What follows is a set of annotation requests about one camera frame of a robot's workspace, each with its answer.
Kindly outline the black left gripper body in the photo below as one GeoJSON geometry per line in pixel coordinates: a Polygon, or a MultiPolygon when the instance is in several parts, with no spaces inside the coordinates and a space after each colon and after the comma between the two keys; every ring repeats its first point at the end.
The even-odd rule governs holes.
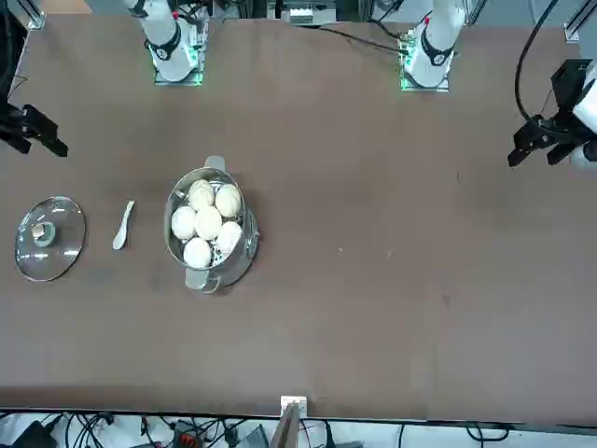
{"type": "Polygon", "coordinates": [[[557,113],[547,120],[551,138],[595,134],[595,61],[568,59],[552,75],[557,113]]]}

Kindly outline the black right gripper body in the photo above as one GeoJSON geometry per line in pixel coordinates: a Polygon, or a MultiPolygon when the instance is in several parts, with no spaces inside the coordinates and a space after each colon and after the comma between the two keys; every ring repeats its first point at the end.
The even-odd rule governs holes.
{"type": "Polygon", "coordinates": [[[17,107],[8,101],[1,100],[1,134],[3,136],[23,136],[26,107],[17,107]]]}

